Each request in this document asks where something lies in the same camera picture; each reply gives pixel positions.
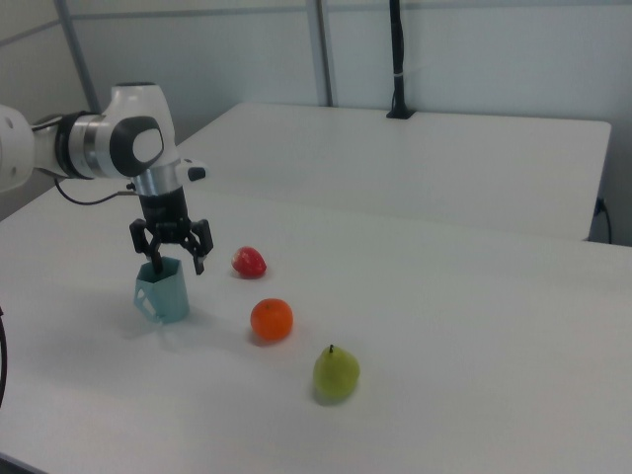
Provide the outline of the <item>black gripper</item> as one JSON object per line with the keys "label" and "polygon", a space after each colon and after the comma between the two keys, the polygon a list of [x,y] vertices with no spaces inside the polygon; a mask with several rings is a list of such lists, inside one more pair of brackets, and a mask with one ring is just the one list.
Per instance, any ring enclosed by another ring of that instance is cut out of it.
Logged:
{"label": "black gripper", "polygon": [[210,225],[206,219],[189,219],[184,189],[139,199],[144,220],[135,219],[129,225],[134,251],[147,258],[155,273],[162,273],[161,243],[180,244],[192,256],[196,275],[202,275],[213,249]]}

